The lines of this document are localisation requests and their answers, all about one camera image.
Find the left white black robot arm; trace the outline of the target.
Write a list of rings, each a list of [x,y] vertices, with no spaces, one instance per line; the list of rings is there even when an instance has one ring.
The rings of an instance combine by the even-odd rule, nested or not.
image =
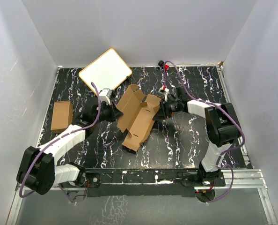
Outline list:
[[[84,168],[75,163],[58,165],[57,162],[75,145],[86,140],[100,122],[115,122],[123,113],[113,102],[93,100],[75,115],[71,125],[51,141],[35,148],[28,147],[16,176],[22,187],[28,187],[40,195],[54,185],[71,182],[76,187],[85,184]]]

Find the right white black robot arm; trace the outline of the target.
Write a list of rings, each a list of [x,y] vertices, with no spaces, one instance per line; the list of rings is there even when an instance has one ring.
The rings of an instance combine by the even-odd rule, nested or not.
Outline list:
[[[165,120],[173,113],[186,112],[205,119],[209,145],[199,164],[197,178],[203,186],[209,186],[220,172],[219,163],[234,141],[241,135],[239,122],[231,103],[214,104],[202,99],[190,98],[184,88],[177,88],[177,96],[169,94],[169,89],[162,86],[163,95],[159,110],[153,120]]]

